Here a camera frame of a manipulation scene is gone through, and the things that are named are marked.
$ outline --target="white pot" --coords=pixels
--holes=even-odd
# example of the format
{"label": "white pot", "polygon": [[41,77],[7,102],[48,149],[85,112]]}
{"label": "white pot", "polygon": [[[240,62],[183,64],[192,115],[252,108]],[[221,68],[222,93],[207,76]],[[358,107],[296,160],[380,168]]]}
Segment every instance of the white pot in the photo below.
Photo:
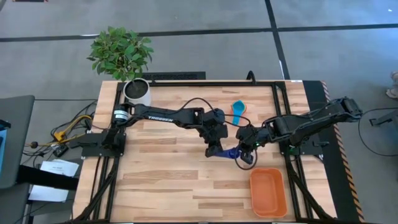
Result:
{"label": "white pot", "polygon": [[142,103],[143,105],[150,106],[150,102],[151,102],[152,98],[150,97],[149,83],[147,82],[147,80],[145,80],[145,79],[143,79],[143,78],[136,78],[136,79],[134,79],[134,80],[142,80],[142,81],[144,81],[144,82],[147,84],[147,86],[148,86],[147,92],[145,93],[144,96],[142,96],[142,97],[140,97],[140,98],[138,98],[138,99],[134,99],[134,98],[128,97],[128,96],[126,95],[126,86],[127,86],[129,83],[132,82],[132,81],[129,81],[129,82],[126,83],[126,84],[124,85],[124,87],[123,87],[124,96],[125,96],[131,103],[134,103],[134,104]]}

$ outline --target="white paper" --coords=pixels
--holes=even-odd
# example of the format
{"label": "white paper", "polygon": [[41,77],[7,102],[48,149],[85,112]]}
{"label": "white paper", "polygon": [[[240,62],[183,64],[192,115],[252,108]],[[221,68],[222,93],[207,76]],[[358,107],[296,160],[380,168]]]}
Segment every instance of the white paper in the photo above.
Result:
{"label": "white paper", "polygon": [[[73,177],[76,174],[79,164],[62,161],[43,161],[40,170],[51,172],[54,174],[67,175]],[[52,187],[43,187],[34,185],[29,195],[29,200],[40,200],[46,202],[63,202],[67,199],[68,190],[55,189]]]}

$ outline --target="yellow cable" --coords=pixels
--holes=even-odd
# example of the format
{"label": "yellow cable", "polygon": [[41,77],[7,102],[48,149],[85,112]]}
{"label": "yellow cable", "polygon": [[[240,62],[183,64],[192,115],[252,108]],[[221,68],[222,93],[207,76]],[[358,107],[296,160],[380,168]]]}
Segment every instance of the yellow cable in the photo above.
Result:
{"label": "yellow cable", "polygon": [[[79,122],[83,118],[87,118],[87,119],[92,120],[91,116],[81,115],[81,116],[77,117],[75,120],[73,120],[72,123],[69,124],[69,126],[67,128],[65,128],[63,131],[59,131],[57,133],[54,133],[54,135],[57,134],[57,136],[63,136],[67,130],[69,130],[70,128],[74,127],[74,125],[76,125],[76,123]],[[85,135],[85,134],[79,134],[79,135],[77,135],[75,137],[72,137],[72,138],[64,139],[64,140],[61,140],[61,141],[50,142],[50,143],[47,143],[47,144],[39,144],[37,146],[38,147],[39,146],[40,147],[44,147],[44,146],[51,146],[53,144],[66,143],[68,141],[71,141],[72,139],[75,139],[75,138],[78,138],[78,137],[82,137],[83,135]],[[31,146],[31,144],[25,144],[25,147],[30,147],[30,146]]]}
{"label": "yellow cable", "polygon": [[59,132],[57,132],[57,133],[54,133],[54,138],[55,138],[58,142],[63,141],[63,138],[64,138],[65,135],[66,135],[66,132],[67,132],[69,129],[71,129],[72,127],[74,127],[74,125],[76,125],[77,122],[79,122],[79,121],[80,121],[81,119],[83,119],[83,118],[87,118],[87,119],[92,120],[92,118],[91,118],[90,116],[88,116],[88,115],[81,115],[81,116],[77,117],[74,121],[72,121],[72,123],[70,123],[69,126],[68,126],[67,128],[65,128],[63,131],[59,131]]}
{"label": "yellow cable", "polygon": [[83,118],[92,119],[91,116],[81,115],[81,116],[77,117],[71,124],[69,124],[69,126],[67,128],[65,128],[63,131],[65,132],[65,131],[69,130],[71,127],[76,125],[76,123],[79,122]]}

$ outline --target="wooden tabletop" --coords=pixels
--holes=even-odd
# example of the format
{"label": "wooden tabletop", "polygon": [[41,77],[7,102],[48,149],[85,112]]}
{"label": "wooden tabletop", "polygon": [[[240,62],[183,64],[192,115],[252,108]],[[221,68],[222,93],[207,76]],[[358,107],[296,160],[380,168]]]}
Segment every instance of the wooden tabletop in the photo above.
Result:
{"label": "wooden tabletop", "polygon": [[[99,94],[94,124],[106,128],[111,121],[117,82],[105,81]],[[309,110],[303,83],[286,81],[292,113]],[[243,100],[244,114],[253,125],[275,116],[271,88],[268,86],[151,87],[152,106],[176,110],[194,97],[208,100],[226,113],[230,105]],[[209,107],[201,101],[189,107]],[[237,128],[228,126],[229,137],[222,139],[224,149],[235,147]],[[250,170],[239,169],[231,159],[205,157],[206,144],[196,130],[185,130],[172,123],[142,120],[127,128],[127,144],[119,165],[114,195],[112,222],[253,222],[294,221],[294,210],[284,158],[278,144],[258,149],[256,167],[275,167],[284,178],[288,212],[283,218],[260,218],[251,208]],[[313,156],[302,156],[309,191],[331,216],[336,212],[323,164]],[[73,214],[77,216],[90,201],[97,158],[87,158],[81,170]],[[305,217],[299,189],[300,210]],[[101,204],[104,217],[107,192]]]}

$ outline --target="orange bin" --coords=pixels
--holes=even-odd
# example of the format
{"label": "orange bin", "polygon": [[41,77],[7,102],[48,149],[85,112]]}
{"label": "orange bin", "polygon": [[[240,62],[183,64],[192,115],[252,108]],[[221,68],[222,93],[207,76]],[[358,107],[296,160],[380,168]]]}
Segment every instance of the orange bin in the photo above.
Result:
{"label": "orange bin", "polygon": [[284,180],[275,168],[256,168],[250,175],[254,213],[264,218],[280,218],[287,213]]}

